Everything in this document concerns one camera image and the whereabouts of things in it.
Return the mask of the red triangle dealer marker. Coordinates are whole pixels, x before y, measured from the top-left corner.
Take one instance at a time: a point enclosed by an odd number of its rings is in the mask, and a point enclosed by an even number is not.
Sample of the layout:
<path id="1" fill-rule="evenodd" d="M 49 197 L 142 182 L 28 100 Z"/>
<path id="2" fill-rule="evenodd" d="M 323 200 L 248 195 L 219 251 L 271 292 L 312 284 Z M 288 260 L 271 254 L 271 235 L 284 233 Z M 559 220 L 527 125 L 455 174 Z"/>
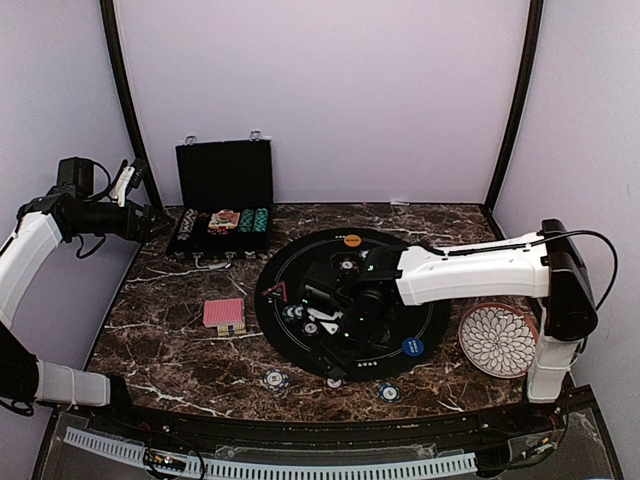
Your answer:
<path id="1" fill-rule="evenodd" d="M 279 300 L 284 303 L 288 302 L 286 283 L 284 281 L 280 281 L 277 284 L 269 287 L 262 292 L 262 295 L 264 297 Z"/>

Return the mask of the orange big blind button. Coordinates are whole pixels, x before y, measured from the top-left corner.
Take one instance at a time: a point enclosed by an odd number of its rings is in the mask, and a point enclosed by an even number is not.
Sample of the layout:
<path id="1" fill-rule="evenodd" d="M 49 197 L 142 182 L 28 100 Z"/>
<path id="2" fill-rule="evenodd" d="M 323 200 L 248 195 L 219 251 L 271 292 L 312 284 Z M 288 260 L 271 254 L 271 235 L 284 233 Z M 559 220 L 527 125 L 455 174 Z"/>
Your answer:
<path id="1" fill-rule="evenodd" d="M 348 234 L 343 239 L 344 244 L 350 248 L 355 248 L 361 245 L 362 239 L 359 235 Z"/>

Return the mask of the blue green chip stack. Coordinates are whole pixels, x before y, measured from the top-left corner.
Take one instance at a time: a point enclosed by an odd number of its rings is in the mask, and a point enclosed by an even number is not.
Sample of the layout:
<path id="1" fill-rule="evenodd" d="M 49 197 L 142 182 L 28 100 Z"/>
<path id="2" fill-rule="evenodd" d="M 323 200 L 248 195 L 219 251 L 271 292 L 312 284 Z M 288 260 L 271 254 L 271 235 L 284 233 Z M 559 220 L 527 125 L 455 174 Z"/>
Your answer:
<path id="1" fill-rule="evenodd" d="M 381 382 L 378 384 L 376 393 L 378 398 L 384 403 L 396 403 L 402 398 L 401 390 L 392 382 Z"/>

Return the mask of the blue small blind button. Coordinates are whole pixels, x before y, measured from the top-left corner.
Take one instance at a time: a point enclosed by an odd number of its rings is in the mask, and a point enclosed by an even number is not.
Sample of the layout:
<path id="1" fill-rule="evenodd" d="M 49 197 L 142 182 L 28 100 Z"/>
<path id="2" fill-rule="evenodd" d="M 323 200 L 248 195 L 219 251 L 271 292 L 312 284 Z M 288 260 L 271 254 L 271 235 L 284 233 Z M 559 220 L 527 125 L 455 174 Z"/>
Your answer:
<path id="1" fill-rule="evenodd" d="M 403 353 L 411 358 L 421 357 L 425 351 L 425 345 L 423 341 L 417 337 L 408 337 L 402 342 Z"/>

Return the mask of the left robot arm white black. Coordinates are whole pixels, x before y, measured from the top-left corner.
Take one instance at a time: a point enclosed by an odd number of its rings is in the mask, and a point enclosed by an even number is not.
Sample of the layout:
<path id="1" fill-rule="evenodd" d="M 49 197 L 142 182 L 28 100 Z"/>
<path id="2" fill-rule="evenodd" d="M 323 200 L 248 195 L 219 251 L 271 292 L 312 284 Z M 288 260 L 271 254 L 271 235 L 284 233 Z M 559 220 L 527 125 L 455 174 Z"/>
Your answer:
<path id="1" fill-rule="evenodd" d="M 141 427 L 125 380 L 46 362 L 29 352 L 13 333 L 14 316 L 36 274 L 60 244 L 95 236 L 100 243 L 116 235 L 139 244 L 171 229 L 172 219 L 151 205 L 128 200 L 149 165 L 123 162 L 106 187 L 94 190 L 99 163 L 81 157 L 58 164 L 55 185 L 22 205 L 11 235 L 1 247 L 1 404 L 30 416 L 35 403 L 102 408 L 101 417 L 120 436 Z"/>

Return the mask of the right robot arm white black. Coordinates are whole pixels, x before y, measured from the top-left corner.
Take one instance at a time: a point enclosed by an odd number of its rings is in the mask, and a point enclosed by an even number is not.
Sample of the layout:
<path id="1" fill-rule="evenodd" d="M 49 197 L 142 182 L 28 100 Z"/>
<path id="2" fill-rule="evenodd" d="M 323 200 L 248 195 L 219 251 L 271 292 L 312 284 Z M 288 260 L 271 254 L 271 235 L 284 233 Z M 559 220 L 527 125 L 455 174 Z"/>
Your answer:
<path id="1" fill-rule="evenodd" d="M 510 413 L 511 426 L 530 434 L 547 420 L 548 403 L 560 396 L 579 344 L 598 325 L 600 304 L 572 241 L 577 234 L 561 221 L 547 219 L 536 232 L 489 243 L 377 247 L 355 274 L 313 263 L 300 297 L 324 314 L 340 313 L 345 333 L 360 341 L 397 304 L 413 307 L 486 296 L 539 300 L 543 322 L 527 373 L 527 398 Z"/>

